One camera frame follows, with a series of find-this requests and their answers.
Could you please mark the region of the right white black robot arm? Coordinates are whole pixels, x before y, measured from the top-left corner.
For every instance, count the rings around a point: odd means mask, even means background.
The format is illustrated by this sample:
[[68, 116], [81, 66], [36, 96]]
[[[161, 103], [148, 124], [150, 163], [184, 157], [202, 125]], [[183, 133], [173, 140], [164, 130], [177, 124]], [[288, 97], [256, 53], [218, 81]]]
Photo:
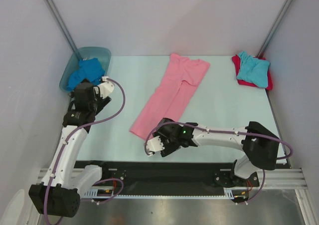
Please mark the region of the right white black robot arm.
[[239, 187], [259, 169], [273, 171], [276, 168], [279, 139], [263, 125], [251, 121], [246, 127], [217, 130], [197, 123], [175, 122], [163, 118], [145, 141], [145, 152], [160, 152], [166, 157], [180, 148], [217, 146], [244, 153], [233, 162], [225, 175], [216, 174], [215, 181], [223, 187]]

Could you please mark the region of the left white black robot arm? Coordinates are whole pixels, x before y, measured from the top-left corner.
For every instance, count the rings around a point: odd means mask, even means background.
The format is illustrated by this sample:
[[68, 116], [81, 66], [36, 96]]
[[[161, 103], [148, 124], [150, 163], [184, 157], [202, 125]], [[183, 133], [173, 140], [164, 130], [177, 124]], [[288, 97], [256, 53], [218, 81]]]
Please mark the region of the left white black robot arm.
[[99, 85], [84, 80], [73, 90], [73, 100], [64, 115], [58, 148], [41, 182], [31, 185], [29, 197], [40, 214], [72, 218], [80, 199], [96, 182], [106, 184], [110, 171], [105, 162], [90, 161], [72, 178], [76, 159], [96, 115], [111, 101], [114, 85], [105, 80]]

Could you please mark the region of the pink t shirt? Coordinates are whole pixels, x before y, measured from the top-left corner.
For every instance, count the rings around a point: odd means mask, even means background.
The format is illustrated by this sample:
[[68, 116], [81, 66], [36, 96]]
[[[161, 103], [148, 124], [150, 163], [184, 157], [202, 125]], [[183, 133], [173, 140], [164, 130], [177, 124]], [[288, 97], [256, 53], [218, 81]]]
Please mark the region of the pink t shirt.
[[210, 68], [202, 59], [176, 53], [170, 60], [160, 85], [147, 101], [130, 132], [145, 140], [163, 118], [178, 121]]

